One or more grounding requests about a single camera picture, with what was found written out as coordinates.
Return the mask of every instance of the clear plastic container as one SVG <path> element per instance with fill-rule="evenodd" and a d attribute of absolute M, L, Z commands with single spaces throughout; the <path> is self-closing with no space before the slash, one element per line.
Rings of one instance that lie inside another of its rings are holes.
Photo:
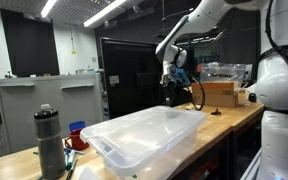
<path fill-rule="evenodd" d="M 196 146 L 199 111 L 156 106 L 84 128 L 81 139 L 124 179 L 166 179 Z"/>
<path fill-rule="evenodd" d="M 201 82 L 235 81 L 241 84 L 245 72 L 245 64 L 224 64 L 218 62 L 202 64 Z"/>

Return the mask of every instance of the ceiling light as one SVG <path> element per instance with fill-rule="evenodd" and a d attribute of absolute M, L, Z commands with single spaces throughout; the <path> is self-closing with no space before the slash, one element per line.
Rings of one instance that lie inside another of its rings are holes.
<path fill-rule="evenodd" d="M 48 0 L 46 5 L 44 6 L 41 14 L 42 17 L 45 18 L 48 14 L 48 12 L 50 12 L 50 10 L 52 9 L 52 7 L 54 6 L 54 4 L 56 3 L 57 0 Z"/>
<path fill-rule="evenodd" d="M 123 2 L 125 2 L 126 0 L 115 0 L 114 2 L 112 2 L 110 5 L 106 6 L 102 11 L 100 11 L 99 13 L 95 14 L 93 17 L 91 17 L 89 20 L 87 20 L 86 22 L 84 22 L 84 26 L 87 27 L 91 24 L 93 24 L 94 22 L 96 22 L 97 20 L 99 20 L 100 18 L 102 18 L 103 16 L 105 16 L 106 14 L 108 14 L 109 12 L 111 12 L 113 9 L 115 9 L 116 7 L 118 7 L 119 5 L 121 5 Z"/>

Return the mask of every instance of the metal thermos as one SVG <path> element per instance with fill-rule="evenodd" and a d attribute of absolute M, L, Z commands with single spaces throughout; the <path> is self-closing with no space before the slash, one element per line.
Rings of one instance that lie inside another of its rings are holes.
<path fill-rule="evenodd" d="M 65 173 L 63 143 L 58 111 L 43 104 L 41 111 L 34 115 L 38 155 L 43 179 L 58 179 Z"/>

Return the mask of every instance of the cardboard box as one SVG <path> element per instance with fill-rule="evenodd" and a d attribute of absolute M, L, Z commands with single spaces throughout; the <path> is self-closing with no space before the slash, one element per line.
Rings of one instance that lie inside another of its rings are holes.
<path fill-rule="evenodd" d="M 201 104 L 203 94 L 200 85 L 192 83 L 192 94 L 197 104 Z M 220 83 L 202 83 L 205 91 L 205 105 L 235 107 L 238 103 L 238 95 L 234 91 L 235 84 L 233 82 Z"/>

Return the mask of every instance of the wooden countertop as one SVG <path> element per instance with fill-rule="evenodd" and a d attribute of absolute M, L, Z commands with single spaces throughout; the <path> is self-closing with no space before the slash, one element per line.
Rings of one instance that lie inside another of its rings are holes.
<path fill-rule="evenodd" d="M 238 129 L 247 123 L 252 117 L 263 110 L 260 103 L 240 105 L 237 108 L 219 108 L 221 116 L 212 116 L 215 107 L 205 106 L 204 112 L 208 114 L 208 119 L 197 129 L 197 145 L 192 154 L 175 171 L 180 172 L 190 163 L 203 155 L 216 143 L 222 140 L 232 130 Z M 37 179 L 40 175 L 39 158 L 33 154 L 37 148 L 14 153 L 0 158 L 0 179 Z M 103 164 L 103 159 L 91 147 L 84 150 L 86 155 L 77 155 L 78 163 L 72 179 L 78 179 L 83 169 L 87 166 L 96 174 L 99 179 L 118 179 Z"/>
<path fill-rule="evenodd" d="M 246 101 L 244 93 L 239 93 L 238 96 L 238 105 L 235 108 L 204 106 L 202 111 L 207 114 L 207 120 L 227 124 L 231 126 L 232 131 L 237 131 L 264 110 L 264 105 L 262 103 L 251 103 Z M 186 106 L 188 105 L 189 103 L 183 104 L 177 106 L 177 108 L 186 109 Z M 216 108 L 221 112 L 221 115 L 211 115 L 211 112 L 214 112 Z"/>

